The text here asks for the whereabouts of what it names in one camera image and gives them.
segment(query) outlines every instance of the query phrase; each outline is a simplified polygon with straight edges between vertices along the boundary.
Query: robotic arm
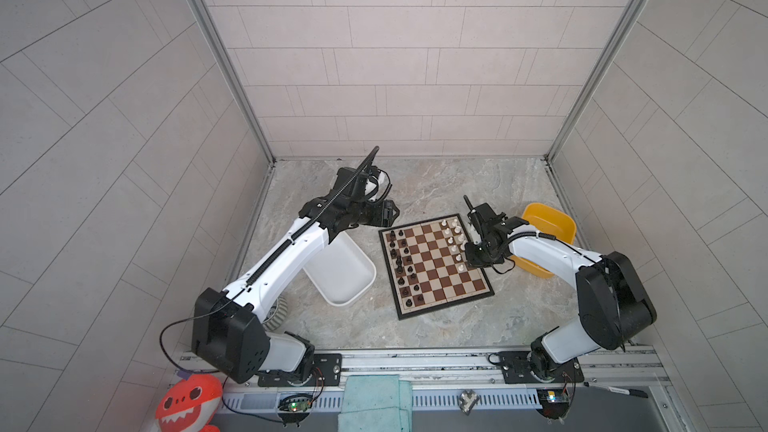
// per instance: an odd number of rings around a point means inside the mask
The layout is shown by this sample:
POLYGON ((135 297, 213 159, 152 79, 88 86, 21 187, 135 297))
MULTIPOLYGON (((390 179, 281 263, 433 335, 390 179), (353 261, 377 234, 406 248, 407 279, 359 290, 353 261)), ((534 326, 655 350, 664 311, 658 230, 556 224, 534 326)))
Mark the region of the robotic arm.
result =
POLYGON ((576 289, 578 317, 531 344, 528 363, 537 379, 556 379, 554 371, 561 364, 592 350, 623 347, 628 338, 656 322, 656 309, 626 256, 573 247, 520 217, 496 215, 487 203, 473 207, 464 199, 470 209, 469 234, 474 235, 466 246, 468 264, 489 267, 513 254, 576 289))
POLYGON ((264 331, 280 293, 312 257, 348 228, 389 227, 400 211, 386 196, 389 176, 372 165, 374 148, 357 169, 343 167, 331 191, 310 200, 283 238, 222 292, 205 290, 195 303, 192 349, 238 384, 272 370, 294 383, 312 371, 314 347, 296 335, 264 331))

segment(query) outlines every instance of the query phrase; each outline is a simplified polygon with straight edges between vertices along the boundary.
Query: white plastic tray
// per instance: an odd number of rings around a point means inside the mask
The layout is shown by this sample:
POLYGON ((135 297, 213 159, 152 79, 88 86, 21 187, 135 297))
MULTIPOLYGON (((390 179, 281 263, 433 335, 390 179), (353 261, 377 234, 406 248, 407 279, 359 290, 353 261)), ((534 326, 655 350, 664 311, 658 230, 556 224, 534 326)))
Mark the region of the white plastic tray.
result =
POLYGON ((323 298, 335 307, 356 301, 376 280, 376 266, 346 232, 315 255, 304 272, 323 298))

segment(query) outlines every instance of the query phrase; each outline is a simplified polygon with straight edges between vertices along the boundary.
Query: metal corner post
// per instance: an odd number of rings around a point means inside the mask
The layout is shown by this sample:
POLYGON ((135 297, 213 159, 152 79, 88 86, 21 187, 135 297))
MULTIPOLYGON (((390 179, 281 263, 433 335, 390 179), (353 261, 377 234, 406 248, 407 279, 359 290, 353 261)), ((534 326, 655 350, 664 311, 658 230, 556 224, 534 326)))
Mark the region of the metal corner post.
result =
POLYGON ((251 108, 250 102, 248 102, 245 90, 243 89, 243 85, 237 79, 235 69, 232 65, 232 62, 230 61, 229 56, 226 53, 224 43, 221 41, 221 37, 216 30, 216 25, 208 13, 205 2, 203 0, 187 0, 187 3, 189 3, 190 8, 192 9, 192 13, 195 15, 195 19, 200 25, 200 30, 202 31, 203 36, 211 45, 211 50, 214 53, 216 62, 219 63, 221 66, 221 72, 224 74, 224 80, 232 91, 232 95, 234 96, 235 101, 237 101, 237 105, 240 107, 240 110, 243 111, 246 122, 248 122, 248 126, 256 135, 256 141, 259 143, 261 149, 264 150, 264 154, 266 155, 271 168, 274 166, 275 156, 272 153, 272 149, 270 149, 270 144, 264 137, 264 133, 256 121, 254 110, 251 108))
POLYGON ((563 126, 560 129, 558 136, 554 139, 552 147, 550 147, 549 151, 544 156, 547 159, 547 162, 552 163, 554 158, 560 153, 565 139, 568 138, 568 134, 571 133, 571 130, 576 126, 576 121, 587 107, 589 100, 592 98, 592 95, 598 88, 598 85, 600 85, 600 81, 608 70, 610 63, 613 62, 616 54, 621 48, 621 44, 627 38, 629 31, 638 20, 638 17, 647 2, 648 0, 629 0, 629 2, 627 2, 627 6, 624 8, 621 17, 619 18, 619 22, 616 24, 614 31, 610 34, 608 42, 605 44, 602 52, 600 52, 600 56, 595 62, 587 81, 581 88, 581 92, 576 98, 573 108, 568 116, 565 117, 565 122, 563 122, 563 126))

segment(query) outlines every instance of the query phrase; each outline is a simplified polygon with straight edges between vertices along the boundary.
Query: black mounting plate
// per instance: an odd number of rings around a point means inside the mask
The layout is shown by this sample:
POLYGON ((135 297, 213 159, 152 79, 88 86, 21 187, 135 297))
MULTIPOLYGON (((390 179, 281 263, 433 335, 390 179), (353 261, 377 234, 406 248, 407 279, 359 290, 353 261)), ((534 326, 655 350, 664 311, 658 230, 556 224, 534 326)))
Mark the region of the black mounting plate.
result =
MULTIPOLYGON (((506 350, 504 352, 498 352, 499 365, 502 367, 502 374, 504 375, 505 384, 542 384, 539 379, 531 374, 531 366, 528 364, 529 352, 525 350, 511 351, 506 350)), ((563 377, 563 372, 571 377, 572 381, 576 383, 584 382, 584 374, 581 372, 581 365, 577 359, 572 359, 562 364, 555 369, 553 376, 556 378, 563 377)))
MULTIPOLYGON (((315 367, 320 369, 326 387, 335 387, 341 382, 341 354, 315 354, 312 359, 312 368, 315 367), (338 372, 333 371, 336 366, 339 367, 338 372)), ((314 380, 310 378, 306 386, 312 387, 314 384, 314 380)), ((294 385, 283 377, 260 375, 259 387, 294 387, 294 385)))

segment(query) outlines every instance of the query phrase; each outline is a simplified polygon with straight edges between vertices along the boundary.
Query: chessboard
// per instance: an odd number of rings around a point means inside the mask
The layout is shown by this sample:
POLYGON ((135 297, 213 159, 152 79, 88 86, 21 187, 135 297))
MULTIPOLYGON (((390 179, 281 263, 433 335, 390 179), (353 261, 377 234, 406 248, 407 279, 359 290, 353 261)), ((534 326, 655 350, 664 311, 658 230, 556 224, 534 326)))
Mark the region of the chessboard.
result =
POLYGON ((379 231, 400 320, 494 295, 485 272, 466 263, 458 214, 379 231))

